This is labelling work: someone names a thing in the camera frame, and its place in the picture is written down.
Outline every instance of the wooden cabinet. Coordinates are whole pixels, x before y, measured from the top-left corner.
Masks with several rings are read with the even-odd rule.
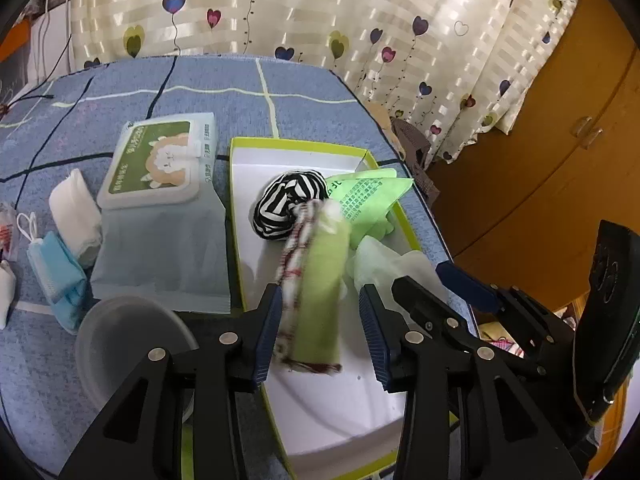
[[[607,0],[580,0],[511,134],[494,129],[453,164],[432,166],[428,175],[440,189],[433,213],[454,256],[511,215],[562,166],[579,142],[572,130],[581,118],[598,120],[634,48]]]
[[[587,291],[600,220],[640,232],[637,50],[612,101],[578,142],[542,186],[456,263],[486,282],[518,285],[549,308]]]

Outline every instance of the wet wipes package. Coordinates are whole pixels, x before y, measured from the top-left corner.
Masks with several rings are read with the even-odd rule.
[[[229,313],[225,207],[213,189],[213,114],[128,123],[98,193],[99,299],[134,295],[172,309]]]

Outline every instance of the wet wipes lid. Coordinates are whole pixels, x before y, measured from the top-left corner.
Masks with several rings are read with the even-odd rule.
[[[98,192],[104,209],[180,203],[211,185],[218,133],[213,114],[125,124]]]

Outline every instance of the silver bolt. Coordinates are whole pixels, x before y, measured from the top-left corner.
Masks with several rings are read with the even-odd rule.
[[[150,361],[160,361],[164,359],[166,352],[164,348],[154,348],[153,350],[149,350],[149,353],[146,355]]]
[[[416,332],[415,330],[411,330],[411,332],[407,332],[404,334],[404,338],[409,342],[415,345],[420,344],[424,341],[424,336],[420,332]]]
[[[236,341],[238,341],[238,334],[235,332],[225,332],[218,338],[223,345],[232,345]]]
[[[487,346],[481,346],[478,349],[478,357],[484,359],[485,361],[490,361],[495,357],[495,353]]]

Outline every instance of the striped scrunchie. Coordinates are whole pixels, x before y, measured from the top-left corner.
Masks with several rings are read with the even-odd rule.
[[[265,240],[286,238],[296,221],[297,204],[327,198],[326,182],[317,171],[287,171],[271,182],[254,208],[254,230]]]

